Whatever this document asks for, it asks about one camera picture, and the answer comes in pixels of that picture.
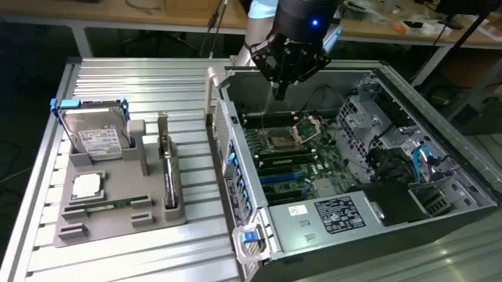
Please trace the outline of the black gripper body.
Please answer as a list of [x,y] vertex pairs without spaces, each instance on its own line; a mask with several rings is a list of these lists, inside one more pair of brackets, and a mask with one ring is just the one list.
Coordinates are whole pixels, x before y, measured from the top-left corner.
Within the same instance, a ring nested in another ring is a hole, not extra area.
[[291,39],[315,47],[322,45],[338,7],[333,0],[279,0],[270,32],[270,43]]

